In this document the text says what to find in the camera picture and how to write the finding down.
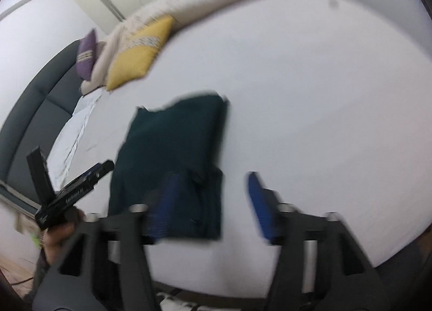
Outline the person's left hand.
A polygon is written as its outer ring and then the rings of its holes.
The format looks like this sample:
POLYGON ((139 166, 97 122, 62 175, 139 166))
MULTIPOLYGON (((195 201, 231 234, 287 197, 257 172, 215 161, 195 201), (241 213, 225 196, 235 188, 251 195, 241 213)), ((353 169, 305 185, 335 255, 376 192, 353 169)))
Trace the person's left hand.
POLYGON ((47 229, 43 234, 42 249, 48 265, 52 266, 59 255, 66 241, 72 236, 77 224, 83 221, 85 214, 80 209, 76 210, 77 221, 67 222, 56 227, 47 229))

